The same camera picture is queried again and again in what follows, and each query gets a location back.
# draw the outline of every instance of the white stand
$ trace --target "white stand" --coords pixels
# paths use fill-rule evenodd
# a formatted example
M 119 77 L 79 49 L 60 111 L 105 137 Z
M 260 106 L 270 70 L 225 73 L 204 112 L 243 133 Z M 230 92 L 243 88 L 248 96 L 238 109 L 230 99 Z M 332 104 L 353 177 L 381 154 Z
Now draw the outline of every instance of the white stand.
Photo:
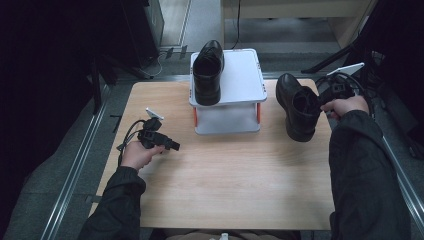
M 260 130 L 260 103 L 267 98 L 262 71 L 254 49 L 224 50 L 225 66 L 221 74 L 221 99 L 213 106 L 202 106 L 194 96 L 191 55 L 190 96 L 195 131 L 200 135 L 257 132 Z

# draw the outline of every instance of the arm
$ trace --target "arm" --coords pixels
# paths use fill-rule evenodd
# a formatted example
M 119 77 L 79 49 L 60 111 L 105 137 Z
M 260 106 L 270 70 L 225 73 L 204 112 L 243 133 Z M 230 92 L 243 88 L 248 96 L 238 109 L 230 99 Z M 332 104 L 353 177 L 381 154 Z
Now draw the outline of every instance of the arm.
M 140 197 L 146 183 L 138 171 L 164 147 L 144 149 L 140 142 L 130 143 L 122 164 L 112 175 L 94 213 L 87 219 L 78 239 L 139 239 Z
M 332 238 L 410 239 L 409 212 L 381 129 L 367 108 L 332 109 L 340 120 L 330 140 Z

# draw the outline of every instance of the black shoe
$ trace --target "black shoe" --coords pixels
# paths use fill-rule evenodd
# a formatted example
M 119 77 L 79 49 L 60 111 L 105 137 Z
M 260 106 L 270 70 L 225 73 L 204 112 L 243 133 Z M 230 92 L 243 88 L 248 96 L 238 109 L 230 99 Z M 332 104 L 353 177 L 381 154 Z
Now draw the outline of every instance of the black shoe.
M 288 73 L 278 78 L 275 93 L 278 103 L 286 111 L 289 137 L 298 142 L 311 140 L 321 113 L 317 95 Z
M 196 101 L 210 106 L 221 99 L 220 78 L 224 69 L 224 53 L 216 40 L 205 44 L 193 63 L 193 77 Z

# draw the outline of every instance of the desk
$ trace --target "desk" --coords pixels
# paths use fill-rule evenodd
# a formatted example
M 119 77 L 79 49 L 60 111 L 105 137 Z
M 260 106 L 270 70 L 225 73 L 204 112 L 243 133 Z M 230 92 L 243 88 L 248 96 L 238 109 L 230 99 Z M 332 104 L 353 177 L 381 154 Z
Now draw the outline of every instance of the desk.
M 300 82 L 316 90 L 312 80 Z M 165 117 L 159 132 L 181 148 L 155 156 L 140 171 L 147 183 L 142 227 L 330 229 L 328 120 L 321 114 L 310 142 L 291 140 L 275 84 L 265 81 L 268 99 L 262 103 L 259 132 L 215 136 L 194 131 L 188 81 L 135 84 L 97 194 L 116 169 L 116 146 L 134 121 L 148 119 L 149 107 Z
M 240 18 L 328 18 L 340 45 L 347 46 L 357 36 L 377 0 L 243 0 Z M 221 0 L 224 19 L 236 19 L 238 1 Z

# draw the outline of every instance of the floor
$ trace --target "floor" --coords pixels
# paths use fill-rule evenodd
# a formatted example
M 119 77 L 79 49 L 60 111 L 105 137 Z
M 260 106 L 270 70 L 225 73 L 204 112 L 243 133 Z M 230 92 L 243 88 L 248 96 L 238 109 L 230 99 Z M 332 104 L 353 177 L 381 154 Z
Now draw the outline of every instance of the floor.
M 224 48 L 232 48 L 237 39 L 236 20 L 225 21 L 222 35 L 219 2 L 160 0 L 165 22 L 175 24 L 165 24 L 166 32 L 160 48 L 163 51 L 172 48 L 173 54 L 169 58 L 162 55 L 140 71 L 158 81 L 187 80 L 189 55 L 200 51 L 208 40 L 220 39 L 224 35 Z M 275 78 L 282 71 L 305 76 L 301 69 L 311 67 L 340 50 L 326 19 L 322 18 L 242 19 L 239 30 L 240 38 L 235 48 L 254 48 L 258 52 L 264 78 Z M 307 77 L 318 77 L 340 64 L 338 61 L 322 72 Z M 119 84 L 105 86 L 103 90 L 105 101 L 101 115 L 92 116 L 92 103 L 82 111 L 54 156 L 29 177 L 5 239 L 76 238 L 90 210 L 90 196 L 96 192 L 112 147 L 114 128 L 118 122 L 114 116 L 122 115 L 131 86 L 136 81 L 138 79 L 134 76 L 120 72 Z M 402 160 L 405 171 L 423 169 L 423 162 L 411 160 L 398 132 L 391 130 L 396 127 L 384 109 L 378 111 L 382 128 L 395 146 L 394 152 Z M 418 174 L 410 178 L 418 195 L 424 196 L 424 190 L 418 188 L 421 185 Z M 415 224 L 412 228 L 413 239 L 424 239 Z M 141 238 L 147 239 L 150 233 L 151 229 L 142 229 Z M 328 231 L 302 231 L 302 238 L 329 239 L 330 236 Z

